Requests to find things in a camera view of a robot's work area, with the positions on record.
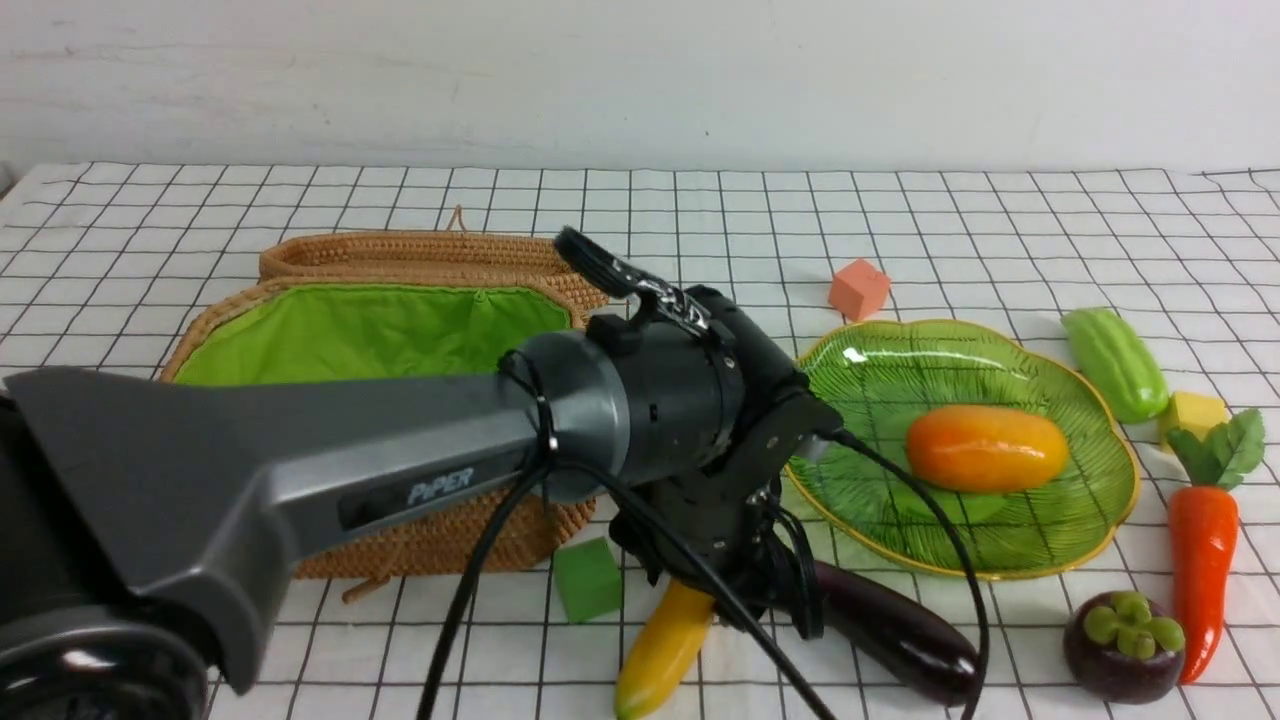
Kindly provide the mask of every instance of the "purple eggplant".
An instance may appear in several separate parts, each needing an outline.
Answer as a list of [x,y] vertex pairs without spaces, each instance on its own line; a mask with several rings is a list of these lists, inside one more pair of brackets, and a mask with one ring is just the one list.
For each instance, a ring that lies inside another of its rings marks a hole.
[[815,561],[826,625],[904,685],[947,707],[964,705],[978,682],[978,651],[950,623],[914,600]]
[[1181,625],[1134,591],[1101,593],[1082,605],[1062,633],[1071,676],[1097,697],[1147,705],[1169,694],[1187,660]]

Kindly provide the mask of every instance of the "foam block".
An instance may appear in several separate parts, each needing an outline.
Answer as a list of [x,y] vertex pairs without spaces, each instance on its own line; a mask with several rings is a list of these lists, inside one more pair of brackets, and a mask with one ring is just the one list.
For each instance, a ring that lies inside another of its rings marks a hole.
[[867,260],[855,260],[832,278],[827,302],[856,323],[884,307],[888,288],[888,275]]
[[586,623],[622,607],[622,571],[604,538],[561,547],[552,566],[570,623]]
[[1156,423],[1160,428],[1160,450],[1174,452],[1169,447],[1169,441],[1165,439],[1172,428],[1181,428],[1203,441],[1215,425],[1225,423],[1228,419],[1226,404],[1217,397],[1175,391],[1169,397],[1169,407]]

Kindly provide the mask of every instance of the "mangosteen stem cap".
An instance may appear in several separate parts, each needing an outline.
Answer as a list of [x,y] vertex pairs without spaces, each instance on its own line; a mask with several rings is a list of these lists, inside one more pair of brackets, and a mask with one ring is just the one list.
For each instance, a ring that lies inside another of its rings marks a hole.
[[1183,628],[1172,618],[1153,618],[1151,602],[1140,593],[1111,594],[1110,605],[1100,605],[1084,616],[1084,635],[1091,642],[1110,646],[1135,660],[1151,660],[1156,652],[1180,652],[1187,647]]

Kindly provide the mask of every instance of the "toy vegetable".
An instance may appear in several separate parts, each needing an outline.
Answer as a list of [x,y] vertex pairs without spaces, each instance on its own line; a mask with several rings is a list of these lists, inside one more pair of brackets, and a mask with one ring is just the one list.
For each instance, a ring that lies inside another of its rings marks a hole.
[[986,405],[946,405],[906,430],[906,459],[943,489],[1007,493],[1036,488],[1066,466],[1066,437],[1047,418]]
[[945,706],[964,705],[978,682],[969,638],[923,605],[861,575],[814,561],[827,625],[902,684]]
[[1187,657],[1178,621],[1133,591],[1094,596],[1062,633],[1075,682],[1108,702],[1146,705],[1169,694]]
[[1251,409],[1215,425],[1203,442],[1180,428],[1166,436],[1192,482],[1169,501],[1174,616],[1187,634],[1183,684],[1204,673],[1222,639],[1226,579],[1240,529],[1230,491],[1262,464],[1265,433],[1262,414]]
[[1082,307],[1062,316],[1080,374],[1121,423],[1144,423],[1169,406],[1169,386],[1138,333],[1110,307]]
[[703,648],[714,609],[712,596],[671,579],[618,674],[613,700],[618,720],[644,717],[671,698]]

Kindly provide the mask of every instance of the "woven basket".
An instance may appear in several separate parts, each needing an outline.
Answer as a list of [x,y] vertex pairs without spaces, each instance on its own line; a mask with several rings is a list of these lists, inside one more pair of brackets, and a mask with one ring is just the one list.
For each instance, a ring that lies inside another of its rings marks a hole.
[[462,206],[439,232],[384,231],[294,237],[259,256],[259,278],[398,277],[536,278],[586,310],[609,299],[561,259],[545,238],[472,233]]
[[[472,237],[472,242],[479,242]],[[544,278],[508,272],[483,277],[480,266],[467,277],[435,275],[425,268],[401,273],[390,265],[365,268],[360,273],[329,273],[325,277],[278,277],[259,283],[201,313],[165,364],[160,379],[174,382],[192,352],[225,323],[260,304],[269,302],[297,286],[320,283],[348,284],[419,284],[436,287],[524,287],[543,293],[568,311],[571,327],[586,325],[586,310],[571,301]],[[507,491],[477,496],[442,512],[365,536],[344,546],[310,557],[300,564],[297,578],[361,578],[362,583],[343,593],[346,602],[355,602],[384,585],[393,577],[462,573],[471,548]],[[561,544],[572,538],[590,520],[595,501],[579,505],[545,505],[540,498],[525,498],[507,521],[498,543],[490,552],[485,571],[524,570],[548,559]]]

